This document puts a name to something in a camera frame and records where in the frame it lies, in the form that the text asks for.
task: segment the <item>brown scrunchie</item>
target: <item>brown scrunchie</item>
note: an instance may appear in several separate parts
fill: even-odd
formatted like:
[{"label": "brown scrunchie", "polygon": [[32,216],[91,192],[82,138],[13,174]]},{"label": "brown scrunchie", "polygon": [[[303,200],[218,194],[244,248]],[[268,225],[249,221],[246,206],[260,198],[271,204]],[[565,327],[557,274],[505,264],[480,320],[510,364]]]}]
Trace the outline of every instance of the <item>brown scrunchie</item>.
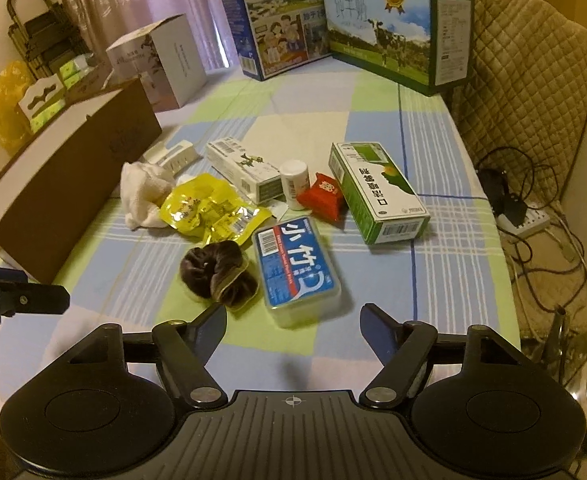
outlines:
[{"label": "brown scrunchie", "polygon": [[201,298],[214,298],[224,306],[242,306],[258,290],[247,270],[242,251],[232,240],[190,249],[180,262],[180,277]]}]

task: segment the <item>paper box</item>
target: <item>paper box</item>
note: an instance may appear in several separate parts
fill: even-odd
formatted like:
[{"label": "paper box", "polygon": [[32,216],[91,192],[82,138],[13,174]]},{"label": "paper box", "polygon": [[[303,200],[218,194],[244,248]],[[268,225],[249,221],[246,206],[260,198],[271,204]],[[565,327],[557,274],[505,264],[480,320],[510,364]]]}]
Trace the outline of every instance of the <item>paper box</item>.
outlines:
[{"label": "paper box", "polygon": [[429,213],[379,142],[331,146],[329,167],[367,244],[411,240]]},{"label": "paper box", "polygon": [[256,153],[248,153],[233,137],[207,142],[205,151],[212,166],[254,203],[282,195],[278,168]]},{"label": "paper box", "polygon": [[222,0],[242,71],[263,81],[329,55],[322,0]]},{"label": "paper box", "polygon": [[125,34],[107,48],[107,56],[121,80],[140,76],[157,112],[180,108],[206,81],[184,14]]},{"label": "paper box", "polygon": [[325,0],[334,57],[432,95],[471,69],[474,0]]},{"label": "paper box", "polygon": [[51,283],[161,129],[138,79],[67,105],[0,173],[0,257]]}]

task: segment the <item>green box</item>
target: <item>green box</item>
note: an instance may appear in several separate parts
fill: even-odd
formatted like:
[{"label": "green box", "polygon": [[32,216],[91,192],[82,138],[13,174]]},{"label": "green box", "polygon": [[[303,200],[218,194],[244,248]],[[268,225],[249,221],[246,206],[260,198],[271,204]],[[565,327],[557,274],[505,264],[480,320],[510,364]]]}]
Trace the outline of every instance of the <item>green box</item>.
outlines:
[{"label": "green box", "polygon": [[334,142],[329,167],[366,244],[420,236],[430,215],[379,142]]},{"label": "green box", "polygon": [[324,0],[334,57],[433,95],[471,71],[475,0]]}]

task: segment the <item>beige quilted fabric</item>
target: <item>beige quilted fabric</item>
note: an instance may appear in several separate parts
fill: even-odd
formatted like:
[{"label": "beige quilted fabric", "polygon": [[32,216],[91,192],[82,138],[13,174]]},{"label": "beige quilted fabric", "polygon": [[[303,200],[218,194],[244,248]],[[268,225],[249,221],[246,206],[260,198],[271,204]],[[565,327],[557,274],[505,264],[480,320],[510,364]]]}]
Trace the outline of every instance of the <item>beige quilted fabric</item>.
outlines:
[{"label": "beige quilted fabric", "polygon": [[[587,30],[543,0],[476,0],[471,78],[454,89],[451,115],[471,159],[516,146],[554,167],[563,188],[587,120]],[[521,183],[529,172],[513,152],[491,166]],[[535,194],[555,192],[553,174],[536,172]]]}]

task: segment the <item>bedsheet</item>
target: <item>bedsheet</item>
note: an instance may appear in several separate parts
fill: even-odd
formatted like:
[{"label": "bedsheet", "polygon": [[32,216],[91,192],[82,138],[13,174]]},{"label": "bedsheet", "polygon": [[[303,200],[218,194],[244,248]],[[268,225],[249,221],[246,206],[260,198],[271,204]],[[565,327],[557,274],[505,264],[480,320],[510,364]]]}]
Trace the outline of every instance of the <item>bedsheet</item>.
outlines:
[{"label": "bedsheet", "polygon": [[[359,333],[359,309],[367,302],[441,332],[486,324],[519,346],[493,215],[440,96],[324,59],[265,82],[234,70],[212,72],[197,98],[158,119],[171,132],[169,145],[186,139],[203,153],[207,141],[235,137],[273,164],[307,161],[312,181],[317,171],[331,174],[331,142],[382,142],[432,215],[422,238],[378,246],[365,245],[349,215],[342,228],[317,221],[343,285],[341,316],[283,330],[262,300],[239,316],[228,314],[226,335],[207,365],[228,394],[346,388],[357,396],[381,368]],[[206,159],[187,171],[216,174]],[[142,332],[202,312],[177,274],[190,246],[171,228],[129,231],[120,202],[109,200],[57,278],[72,295],[67,313],[2,320],[0,407],[102,323]],[[129,368],[157,381],[153,365]]]}]

